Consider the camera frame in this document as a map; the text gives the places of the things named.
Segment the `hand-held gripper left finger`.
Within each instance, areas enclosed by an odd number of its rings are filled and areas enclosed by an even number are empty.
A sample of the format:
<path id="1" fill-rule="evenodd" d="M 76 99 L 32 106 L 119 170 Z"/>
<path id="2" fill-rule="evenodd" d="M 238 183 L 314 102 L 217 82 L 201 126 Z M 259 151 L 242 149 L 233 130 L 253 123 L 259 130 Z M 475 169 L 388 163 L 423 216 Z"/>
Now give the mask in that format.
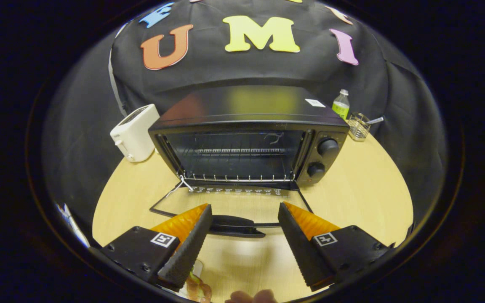
<path id="1" fill-rule="evenodd" d="M 212 220 L 211 205 L 203 204 L 150 229 L 134 226 L 101 252 L 139 279 L 177 292 L 194 267 Z"/>

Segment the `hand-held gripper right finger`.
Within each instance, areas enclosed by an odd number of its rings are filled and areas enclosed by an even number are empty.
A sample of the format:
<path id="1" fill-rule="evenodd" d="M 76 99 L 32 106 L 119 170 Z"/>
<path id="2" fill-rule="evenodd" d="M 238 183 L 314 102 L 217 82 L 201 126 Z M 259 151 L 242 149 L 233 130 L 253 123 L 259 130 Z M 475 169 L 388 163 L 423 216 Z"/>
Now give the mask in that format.
<path id="1" fill-rule="evenodd" d="M 280 204 L 278 220 L 312 291 L 364 274 L 394 248 L 358 226 L 338 227 L 289 202 Z"/>

